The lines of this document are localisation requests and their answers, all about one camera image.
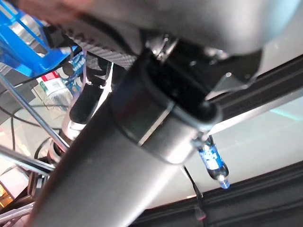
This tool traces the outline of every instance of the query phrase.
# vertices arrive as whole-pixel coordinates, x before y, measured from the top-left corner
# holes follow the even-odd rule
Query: black metal bar
[[[251,87],[215,97],[211,102],[223,109],[223,120],[274,101],[303,87],[303,55],[262,75]]]

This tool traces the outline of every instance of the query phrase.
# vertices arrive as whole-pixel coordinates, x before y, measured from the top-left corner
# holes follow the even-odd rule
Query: white surface
[[[230,183],[239,182],[303,160],[303,98],[275,108],[213,135],[230,171]],[[196,152],[186,167],[202,192],[219,188]],[[180,170],[154,200],[159,206],[195,194]]]
[[[30,102],[31,105],[42,105],[38,99]],[[63,120],[63,112],[56,110],[48,110],[45,107],[35,108],[37,112],[48,122],[52,127],[60,128]],[[20,110],[16,116],[30,122],[36,121],[28,114],[26,110]],[[0,144],[12,149],[12,137],[10,130],[10,118],[7,119],[1,126]],[[34,153],[43,140],[48,138],[48,134],[42,129],[26,123],[14,120],[16,151],[30,157],[34,157]],[[41,155],[46,155],[47,150],[42,149]],[[3,173],[12,163],[0,158],[0,174]]]

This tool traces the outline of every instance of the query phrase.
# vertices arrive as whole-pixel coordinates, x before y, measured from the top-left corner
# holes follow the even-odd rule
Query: wire
[[[14,130],[14,118],[10,118],[10,129],[11,129],[11,138],[13,141],[13,151],[16,151],[16,141],[15,141],[15,130]]]
[[[65,105],[32,105],[32,107],[66,107]],[[11,128],[11,137],[12,137],[12,143],[13,143],[13,151],[16,151],[16,142],[15,142],[15,131],[14,131],[14,116],[15,114],[19,111],[22,110],[23,108],[19,108],[14,111],[14,113],[9,113],[10,114],[10,128]]]
[[[38,159],[39,153],[42,149],[42,147],[49,141],[50,137],[48,137],[47,139],[45,139],[37,148],[35,154],[34,154],[34,159]]]
[[[70,46],[70,49],[71,49],[70,61],[72,61],[72,59],[74,57],[74,50],[72,49],[72,46]]]
[[[52,72],[52,71],[54,71],[54,70],[60,68],[60,67],[62,66],[62,64],[63,64],[66,60],[67,60],[67,58],[66,58],[65,60],[63,60],[63,61],[61,62],[61,64],[59,64],[59,65],[58,65],[57,67],[55,67],[54,69],[52,69],[52,70],[50,70],[50,71],[48,71],[48,72],[46,72],[46,73],[44,73],[44,74],[41,74],[41,75],[39,75],[39,76],[36,76],[36,77],[32,77],[32,78],[30,78],[30,79],[27,79],[27,80],[25,80],[25,81],[23,81],[23,82],[21,82],[21,83],[15,85],[14,87],[19,87],[19,86],[21,86],[21,85],[23,85],[23,84],[26,84],[26,83],[29,83],[29,82],[31,82],[31,81],[34,81],[34,80],[36,80],[37,78],[39,78],[39,77],[41,77],[41,76],[43,76],[43,75],[46,75],[46,74],[48,74],[48,73],[50,73],[50,72]],[[6,93],[6,92],[7,92],[7,90],[2,91],[2,92],[0,93],[0,97],[1,97],[4,93]],[[48,107],[48,106],[49,106],[49,107],[51,107],[51,106],[66,107],[65,105],[36,105],[36,106],[33,106],[33,107],[43,107],[43,106],[45,106],[45,107]],[[0,111],[4,112],[4,113],[7,114],[8,116],[10,116],[10,127],[11,127],[11,136],[12,136],[13,151],[16,151],[16,138],[15,138],[15,130],[14,130],[14,119],[19,120],[19,121],[24,122],[24,123],[27,123],[27,124],[30,124],[30,125],[33,125],[33,126],[35,126],[35,127],[41,127],[39,124],[36,124],[36,123],[33,123],[33,122],[29,122],[29,121],[27,121],[27,120],[24,120],[24,119],[22,119],[22,118],[19,118],[19,117],[15,116],[15,114],[16,114],[19,110],[21,110],[21,109],[23,109],[23,108],[17,109],[14,113],[10,113],[10,112],[7,111],[6,109],[4,109],[2,106],[0,106]]]
[[[202,195],[202,193],[200,192],[200,190],[198,189],[198,187],[197,187],[195,181],[193,180],[193,178],[192,178],[191,175],[189,174],[188,169],[187,169],[185,166],[183,166],[183,169],[184,169],[185,173],[187,174],[188,178],[190,179],[190,181],[191,181],[191,183],[192,183],[192,185],[193,185],[194,191],[195,191],[195,193],[196,193],[196,195],[197,195],[196,198],[197,198],[197,203],[198,203],[198,208],[199,208],[199,210],[198,210],[198,212],[196,212],[196,217],[197,217],[198,220],[203,220],[203,219],[206,218],[206,214],[205,214],[205,212],[203,211],[203,204],[202,204],[203,195]]]

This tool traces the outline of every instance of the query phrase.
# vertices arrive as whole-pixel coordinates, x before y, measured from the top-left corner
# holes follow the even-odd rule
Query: bottle label
[[[204,149],[199,150],[199,154],[207,169],[215,170],[224,165],[224,162],[215,145],[211,147],[205,146]]]
[[[47,96],[61,89],[66,88],[59,75],[53,71],[40,78],[37,78],[38,83],[42,87]]]

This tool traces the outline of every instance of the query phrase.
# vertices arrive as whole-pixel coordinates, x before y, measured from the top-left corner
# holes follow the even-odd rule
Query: black tube
[[[128,226],[178,169],[126,138],[108,102],[53,172],[29,226]]]

